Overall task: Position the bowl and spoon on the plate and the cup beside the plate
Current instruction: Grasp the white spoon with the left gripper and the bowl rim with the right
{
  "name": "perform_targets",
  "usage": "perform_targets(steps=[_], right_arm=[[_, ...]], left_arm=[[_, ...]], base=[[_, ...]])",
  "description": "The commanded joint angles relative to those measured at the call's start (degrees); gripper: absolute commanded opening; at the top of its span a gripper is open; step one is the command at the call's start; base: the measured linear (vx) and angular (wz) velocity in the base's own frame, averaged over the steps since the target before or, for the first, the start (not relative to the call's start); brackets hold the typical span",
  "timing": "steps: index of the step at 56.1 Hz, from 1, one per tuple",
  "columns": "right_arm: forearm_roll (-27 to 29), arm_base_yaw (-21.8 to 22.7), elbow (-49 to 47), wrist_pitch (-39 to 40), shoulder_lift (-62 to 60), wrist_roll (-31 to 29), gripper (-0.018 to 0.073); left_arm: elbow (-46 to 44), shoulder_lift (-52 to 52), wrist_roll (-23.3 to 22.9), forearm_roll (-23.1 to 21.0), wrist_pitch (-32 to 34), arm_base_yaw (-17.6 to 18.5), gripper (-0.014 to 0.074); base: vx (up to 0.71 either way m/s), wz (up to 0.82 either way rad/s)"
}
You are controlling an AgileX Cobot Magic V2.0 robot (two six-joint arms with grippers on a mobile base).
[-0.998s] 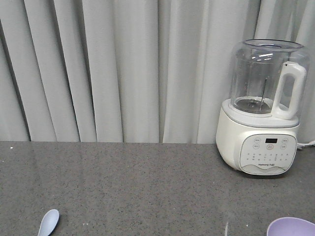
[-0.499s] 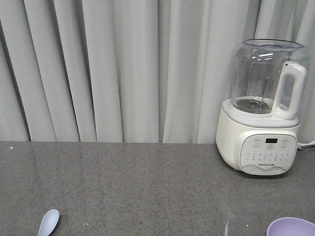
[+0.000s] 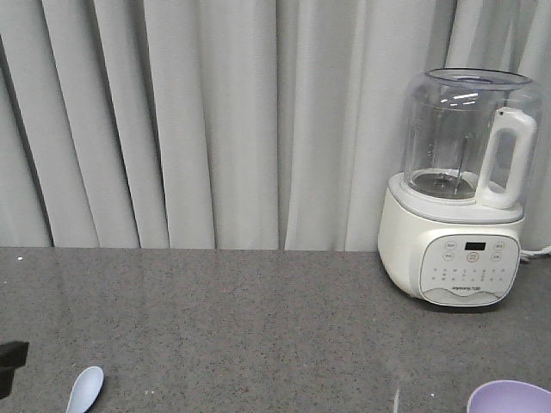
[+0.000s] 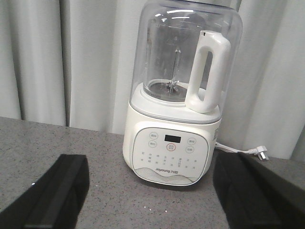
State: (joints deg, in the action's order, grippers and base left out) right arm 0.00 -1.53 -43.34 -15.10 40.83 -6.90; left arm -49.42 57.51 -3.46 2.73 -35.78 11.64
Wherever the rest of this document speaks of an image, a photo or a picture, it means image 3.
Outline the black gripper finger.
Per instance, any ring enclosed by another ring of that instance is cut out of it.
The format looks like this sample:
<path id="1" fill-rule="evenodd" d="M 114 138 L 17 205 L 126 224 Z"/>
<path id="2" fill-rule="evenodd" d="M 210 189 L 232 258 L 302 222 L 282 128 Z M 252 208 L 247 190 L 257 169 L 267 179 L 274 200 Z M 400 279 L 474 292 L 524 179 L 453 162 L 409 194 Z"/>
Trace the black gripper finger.
<path id="1" fill-rule="evenodd" d="M 6 398 L 12 390 L 15 370 L 27 362 L 29 342 L 6 342 L 0 349 L 0 398 Z"/>

